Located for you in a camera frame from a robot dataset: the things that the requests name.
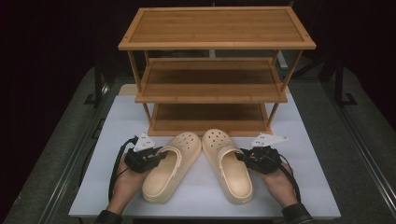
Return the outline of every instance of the white table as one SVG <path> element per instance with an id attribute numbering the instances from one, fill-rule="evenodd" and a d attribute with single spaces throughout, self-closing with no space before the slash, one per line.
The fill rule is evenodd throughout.
<path id="1" fill-rule="evenodd" d="M 340 212 L 306 133 L 303 121 L 290 93 L 289 102 L 279 105 L 272 123 L 274 135 L 287 136 L 289 141 L 276 148 L 290 162 L 299 184 L 302 202 L 314 218 L 340 217 Z M 134 103 L 133 95 L 118 95 L 111 107 L 90 165 L 70 209 L 72 217 L 96 217 L 106 208 L 108 183 L 120 146 L 134 135 L 149 128 L 143 106 Z M 157 147 L 165 146 L 174 136 L 151 138 Z M 241 148 L 251 148 L 254 137 L 233 137 Z M 166 204 L 145 201 L 141 192 L 124 210 L 125 217 L 282 217 L 281 207 L 268 194 L 263 182 L 250 173 L 254 188 L 251 202 L 235 205 L 223 195 L 204 152 L 190 168 Z"/>

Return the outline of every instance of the bamboo shelf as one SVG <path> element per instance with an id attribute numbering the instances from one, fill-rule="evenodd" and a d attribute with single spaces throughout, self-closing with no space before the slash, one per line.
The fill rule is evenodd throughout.
<path id="1" fill-rule="evenodd" d="M 140 8 L 119 44 L 130 57 L 144 105 L 148 134 L 203 134 L 218 128 L 233 136 L 271 133 L 278 104 L 304 49 L 315 43 L 291 7 Z M 269 58 L 150 58 L 150 50 L 273 49 Z M 288 74 L 276 70 L 280 50 L 297 49 Z M 134 50 L 145 51 L 140 80 Z M 155 104 L 152 114 L 147 104 Z M 267 115 L 265 103 L 274 103 Z"/>

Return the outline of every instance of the white tag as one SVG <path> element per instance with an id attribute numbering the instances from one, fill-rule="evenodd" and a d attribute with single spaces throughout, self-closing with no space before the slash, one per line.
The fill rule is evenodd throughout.
<path id="1" fill-rule="evenodd" d="M 141 133 L 136 145 L 134 145 L 134 151 L 137 152 L 151 147 L 155 147 L 155 142 L 146 133 Z"/>
<path id="2" fill-rule="evenodd" d="M 276 135 L 271 135 L 271 134 L 266 134 L 266 133 L 260 133 L 260 135 L 254 139 L 253 142 L 250 144 L 253 147 L 268 147 L 276 143 L 288 141 L 289 138 L 285 136 L 276 136 Z"/>

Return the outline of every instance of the beige clog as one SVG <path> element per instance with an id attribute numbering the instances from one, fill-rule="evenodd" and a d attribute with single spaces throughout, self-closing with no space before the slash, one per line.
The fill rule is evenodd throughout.
<path id="1" fill-rule="evenodd" d="M 181 133 L 157 154 L 167 155 L 143 183 L 143 197 L 150 203 L 166 203 L 178 183 L 201 153 L 201 139 L 195 133 Z"/>
<path id="2" fill-rule="evenodd" d="M 247 203 L 253 195 L 248 169 L 235 157 L 242 150 L 233 144 L 231 137 L 217 129 L 207 131 L 202 138 L 203 151 L 219 180 L 222 191 L 230 203 Z"/>

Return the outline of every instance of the slipper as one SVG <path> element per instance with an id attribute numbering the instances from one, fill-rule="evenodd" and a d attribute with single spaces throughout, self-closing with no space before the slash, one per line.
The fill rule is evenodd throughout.
<path id="1" fill-rule="evenodd" d="M 203 151 L 212 166 L 222 191 L 230 203 L 247 203 L 253 195 L 248 168 L 235 152 L 243 153 L 231 137 L 218 129 L 207 131 L 202 138 Z"/>
<path id="2" fill-rule="evenodd" d="M 150 203 L 166 203 L 178 183 L 201 153 L 201 139 L 195 133 L 181 133 L 157 154 L 167 152 L 143 183 L 143 197 Z"/>

